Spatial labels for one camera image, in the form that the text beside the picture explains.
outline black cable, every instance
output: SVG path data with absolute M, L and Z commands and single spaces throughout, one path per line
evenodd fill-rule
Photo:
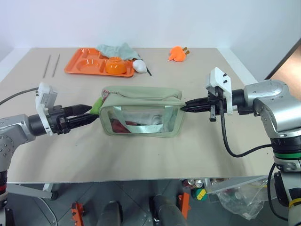
M 224 115 L 224 108 L 223 108 L 223 105 L 222 105 L 222 101 L 219 101 L 218 102 L 218 106 L 219 106 L 219 109 L 220 109 L 220 115 L 221 115 L 221 124 L 222 124 L 222 138 L 224 140 L 224 144 L 225 144 L 225 147 L 228 151 L 228 153 L 235 157 L 235 158 L 240 158 L 240 157 L 244 157 L 246 156 L 247 154 L 250 154 L 254 151 L 257 151 L 259 149 L 262 149 L 262 148 L 265 148 L 265 147 L 272 147 L 272 145 L 261 145 L 261 146 L 258 146 L 258 147 L 255 147 L 255 148 L 252 148 L 251 150 L 249 151 L 246 151 L 242 154 L 234 154 L 230 147 L 229 147 L 229 144 L 228 144 L 228 140 L 227 140 L 227 134 L 226 134 L 226 125 L 225 125 L 225 115 Z
M 278 215 L 273 207 L 273 204 L 272 204 L 272 198 L 271 198 L 271 178 L 272 178 L 272 174 L 273 174 L 273 171 L 274 171 L 274 168 L 275 168 L 276 164 L 273 163 L 270 171 L 269 171 L 269 175 L 268 175 L 268 200 L 269 200 L 269 207 L 271 208 L 271 211 L 275 214 L 276 217 L 282 219 L 282 220 L 285 220 L 285 221 L 288 221 L 287 218 L 285 217 L 282 217 L 280 215 Z
M 0 102 L 0 105 L 4 104 L 5 102 L 9 101 L 10 99 L 18 96 L 18 95 L 21 95 L 21 94 L 24 94 L 24 93 L 28 93 L 28 92 L 31 92 L 31 91 L 35 91 L 35 90 L 38 90 L 39 87 L 36 87 L 36 88 L 32 88 L 32 89 L 28 89 L 28 90 L 24 90 L 24 91 L 21 91 L 21 92 L 18 92 L 18 93 L 15 93 L 14 95 L 11 95 L 10 97 L 8 98 L 5 98 L 4 100 L 2 100 Z

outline table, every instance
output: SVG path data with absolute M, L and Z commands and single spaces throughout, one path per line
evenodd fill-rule
M 153 76 L 132 78 L 66 74 L 77 48 L 33 48 L 0 83 L 0 99 L 36 87 L 41 81 L 56 87 L 56 105 L 92 105 L 109 85 L 171 87 L 185 101 L 206 97 L 206 76 L 219 67 L 232 79 L 232 89 L 244 87 L 215 48 L 192 48 L 185 62 L 168 62 L 169 49 L 138 48 Z M 46 77 L 44 69 L 51 54 Z M 52 72 L 60 54 L 55 76 Z M 0 117 L 36 114 L 35 94 L 27 93 L 1 106 Z M 270 143 L 259 117 L 226 116 L 228 141 L 235 153 Z M 187 113 L 174 138 L 110 137 L 99 120 L 69 134 L 41 136 L 18 147 L 8 170 L 9 183 L 63 183 L 158 178 L 246 177 L 266 175 L 273 163 L 266 148 L 233 158 L 222 141 L 220 119 L 209 113 Z

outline cable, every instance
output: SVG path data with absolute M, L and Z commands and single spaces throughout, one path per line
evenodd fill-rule
M 54 217 L 55 219 L 55 225 L 58 226 L 58 223 L 57 223 L 57 218 L 56 218 L 56 215 L 55 213 L 52 211 L 52 209 L 50 208 L 50 206 L 47 204 L 47 202 L 45 202 L 44 199 L 40 198 L 40 197 L 37 197 L 38 199 L 40 199 L 48 208 L 48 210 L 51 212 L 52 216 Z
M 273 163 L 270 171 L 269 171 L 269 175 L 268 175 L 268 200 L 269 200 L 269 207 L 271 208 L 271 211 L 275 214 L 276 217 L 282 219 L 282 220 L 285 220 L 285 221 L 288 221 L 287 218 L 285 217 L 282 217 L 280 215 L 278 215 L 276 213 L 276 211 L 274 210 L 274 207 L 273 207 L 273 204 L 272 204 L 272 198 L 271 198 L 271 178 L 272 178 L 272 174 L 273 174 L 273 171 L 274 171 L 274 168 L 275 168 L 276 164 Z
M 222 105 L 222 101 L 220 100 L 218 102 L 218 106 L 219 106 L 219 109 L 220 109 L 220 115 L 221 115 L 221 124 L 222 124 L 222 138 L 224 140 L 224 144 L 225 144 L 225 147 L 228 151 L 228 153 L 235 157 L 235 158 L 240 158 L 240 157 L 244 157 L 246 156 L 247 154 L 250 154 L 254 151 L 257 151 L 259 149 L 262 149 L 262 148 L 265 148 L 265 147 L 272 147 L 272 145 L 261 145 L 261 146 L 258 146 L 258 147 L 255 147 L 255 148 L 252 148 L 251 150 L 249 151 L 246 151 L 242 154 L 234 154 L 230 147 L 229 147 L 229 144 L 228 144 L 228 140 L 227 140 L 227 134 L 226 134 L 226 125 L 225 125 L 225 115 L 224 115 L 224 108 L 223 108 L 223 105 Z
M 24 93 L 28 93 L 28 92 L 31 92 L 31 91 L 35 91 L 35 90 L 38 90 L 39 87 L 36 87 L 36 88 L 32 88 L 32 89 L 28 89 L 28 90 L 24 90 L 24 91 L 21 91 L 21 92 L 18 92 L 18 93 L 15 93 L 14 95 L 11 95 L 10 97 L 8 98 L 5 98 L 4 100 L 2 100 L 0 102 L 0 105 L 4 104 L 5 102 L 9 101 L 10 99 L 18 96 L 18 95 L 21 95 L 21 94 L 24 94 Z

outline metal rod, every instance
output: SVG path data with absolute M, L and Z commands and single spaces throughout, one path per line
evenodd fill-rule
M 44 71 L 43 78 L 45 78 L 45 76 L 46 76 L 46 71 L 47 71 L 47 68 L 48 68 L 48 64 L 49 64 L 49 61 L 50 61 L 50 57 L 51 57 L 51 55 L 49 54 L 49 57 L 48 57 L 48 61 L 47 61 L 46 67 L 45 67 L 45 71 Z
M 57 61 L 56 61 L 56 64 L 55 64 L 55 68 L 54 68 L 53 73 L 52 73 L 52 77 L 55 76 L 55 70 L 56 70 L 56 67 L 57 67 L 58 60 L 60 59 L 60 55 L 61 54 L 58 55 L 58 58 L 57 58 Z

